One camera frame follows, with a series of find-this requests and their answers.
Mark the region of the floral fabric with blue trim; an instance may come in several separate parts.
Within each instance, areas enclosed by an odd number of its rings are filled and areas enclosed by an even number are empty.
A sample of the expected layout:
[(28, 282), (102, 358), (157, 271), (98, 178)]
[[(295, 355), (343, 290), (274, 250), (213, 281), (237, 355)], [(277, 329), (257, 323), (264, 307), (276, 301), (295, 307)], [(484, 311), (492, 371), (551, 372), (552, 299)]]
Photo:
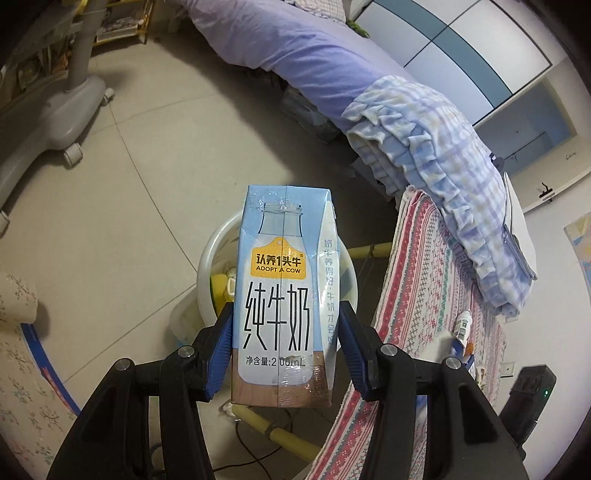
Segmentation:
[(44, 479), (76, 419), (33, 323), (38, 301), (18, 277), (1, 274), (1, 437), (24, 470)]

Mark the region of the small white bottle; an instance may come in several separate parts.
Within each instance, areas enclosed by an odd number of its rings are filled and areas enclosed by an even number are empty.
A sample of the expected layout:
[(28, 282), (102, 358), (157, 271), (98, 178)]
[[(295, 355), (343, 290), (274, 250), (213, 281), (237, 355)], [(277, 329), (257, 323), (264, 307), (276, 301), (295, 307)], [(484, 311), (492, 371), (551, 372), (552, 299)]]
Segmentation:
[(473, 317), (469, 310), (461, 312), (454, 324), (453, 335), (463, 345), (468, 343), (471, 328), (473, 324)]

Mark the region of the grey rolling stand base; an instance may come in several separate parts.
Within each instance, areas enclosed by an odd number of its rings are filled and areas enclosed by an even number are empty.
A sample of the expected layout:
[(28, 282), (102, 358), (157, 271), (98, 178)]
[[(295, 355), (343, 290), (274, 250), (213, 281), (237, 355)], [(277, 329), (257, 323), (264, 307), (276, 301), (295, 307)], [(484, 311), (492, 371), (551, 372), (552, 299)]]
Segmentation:
[(49, 78), (1, 109), (1, 203), (5, 204), (33, 162), (46, 151), (60, 151), (66, 165), (83, 158), (77, 142), (114, 90), (88, 72), (94, 37), (106, 14), (104, 1), (33, 1), (32, 24), (22, 25), (1, 53), (1, 77), (10, 67), (43, 48), (74, 37), (65, 78)]

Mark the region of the white plastic trash basin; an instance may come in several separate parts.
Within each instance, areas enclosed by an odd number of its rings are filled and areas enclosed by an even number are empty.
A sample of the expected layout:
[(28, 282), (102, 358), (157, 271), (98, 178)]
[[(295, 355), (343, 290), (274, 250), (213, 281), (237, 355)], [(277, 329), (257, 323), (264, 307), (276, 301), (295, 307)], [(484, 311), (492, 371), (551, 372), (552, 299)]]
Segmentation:
[(238, 236), (242, 213), (235, 213), (208, 240), (197, 268), (197, 286), (170, 316), (170, 330), (180, 344), (189, 344), (197, 333), (212, 326), (226, 302), (235, 296)]

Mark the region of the black power adapter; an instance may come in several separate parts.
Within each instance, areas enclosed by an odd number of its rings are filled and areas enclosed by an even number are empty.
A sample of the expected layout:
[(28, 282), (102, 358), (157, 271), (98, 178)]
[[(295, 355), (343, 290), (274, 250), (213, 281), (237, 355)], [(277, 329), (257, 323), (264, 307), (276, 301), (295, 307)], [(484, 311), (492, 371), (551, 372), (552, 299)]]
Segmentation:
[(522, 447), (535, 429), (557, 377), (547, 365), (523, 367), (513, 384), (500, 419), (515, 443)]

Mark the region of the blue white wardrobe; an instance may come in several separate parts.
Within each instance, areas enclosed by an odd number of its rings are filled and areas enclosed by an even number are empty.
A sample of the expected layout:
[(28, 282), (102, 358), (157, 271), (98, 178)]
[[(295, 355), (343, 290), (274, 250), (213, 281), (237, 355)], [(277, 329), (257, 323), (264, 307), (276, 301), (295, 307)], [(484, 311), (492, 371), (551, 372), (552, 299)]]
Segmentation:
[(523, 1), (363, 1), (356, 22), (419, 82), (446, 95), (515, 182), (540, 194), (586, 170), (586, 88)]

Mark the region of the wooden toy shelf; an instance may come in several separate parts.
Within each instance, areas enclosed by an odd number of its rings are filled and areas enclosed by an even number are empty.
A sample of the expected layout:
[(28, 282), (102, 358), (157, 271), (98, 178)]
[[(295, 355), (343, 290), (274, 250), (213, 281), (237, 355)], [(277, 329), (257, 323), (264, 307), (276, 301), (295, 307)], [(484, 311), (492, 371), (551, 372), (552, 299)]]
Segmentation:
[(154, 6), (154, 0), (107, 1), (93, 45), (102, 46), (129, 38), (137, 38), (146, 44)]

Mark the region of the patterned woven bed mat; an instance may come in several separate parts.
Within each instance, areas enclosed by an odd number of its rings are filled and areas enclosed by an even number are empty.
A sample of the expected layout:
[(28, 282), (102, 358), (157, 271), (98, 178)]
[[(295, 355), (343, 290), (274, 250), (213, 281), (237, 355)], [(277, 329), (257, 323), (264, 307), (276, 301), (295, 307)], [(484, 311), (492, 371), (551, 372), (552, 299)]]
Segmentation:
[[(476, 368), (483, 376), (480, 385), (494, 403), (505, 333), (481, 295), (472, 262), (447, 229), (439, 208), (428, 194), (410, 187), (402, 197), (373, 325), (384, 342), (419, 358), (438, 334), (452, 331), (464, 311), (473, 318), (470, 340)], [(308, 478), (359, 478), (376, 417), (376, 405), (363, 401), (349, 387)]]

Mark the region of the blue plaid folded quilt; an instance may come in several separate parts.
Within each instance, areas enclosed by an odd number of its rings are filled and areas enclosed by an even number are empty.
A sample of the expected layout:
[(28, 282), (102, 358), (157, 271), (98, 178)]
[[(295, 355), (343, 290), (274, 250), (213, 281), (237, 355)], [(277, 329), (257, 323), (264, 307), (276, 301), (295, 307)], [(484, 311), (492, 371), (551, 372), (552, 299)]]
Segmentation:
[(427, 193), (484, 299), (519, 316), (538, 278), (535, 247), (509, 175), (466, 117), (443, 94), (396, 76), (374, 82), (342, 116), (353, 124), (349, 144), (387, 192)]

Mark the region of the lavender bed sheet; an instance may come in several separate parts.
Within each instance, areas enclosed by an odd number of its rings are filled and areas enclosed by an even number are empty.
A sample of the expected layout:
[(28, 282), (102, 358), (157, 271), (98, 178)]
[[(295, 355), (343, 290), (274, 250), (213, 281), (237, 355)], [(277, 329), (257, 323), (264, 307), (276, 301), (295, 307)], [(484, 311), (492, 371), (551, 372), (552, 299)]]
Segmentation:
[(385, 76), (412, 76), (345, 24), (283, 1), (180, 1), (224, 62), (276, 73), (344, 132), (342, 112)]

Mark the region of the light blue milk carton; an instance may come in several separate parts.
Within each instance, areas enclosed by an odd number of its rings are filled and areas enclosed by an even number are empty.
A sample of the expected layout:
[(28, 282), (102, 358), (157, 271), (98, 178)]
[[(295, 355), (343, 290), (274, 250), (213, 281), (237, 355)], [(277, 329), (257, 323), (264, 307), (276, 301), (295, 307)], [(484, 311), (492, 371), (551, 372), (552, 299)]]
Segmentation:
[(331, 406), (339, 253), (328, 189), (249, 186), (233, 300), (232, 402)]

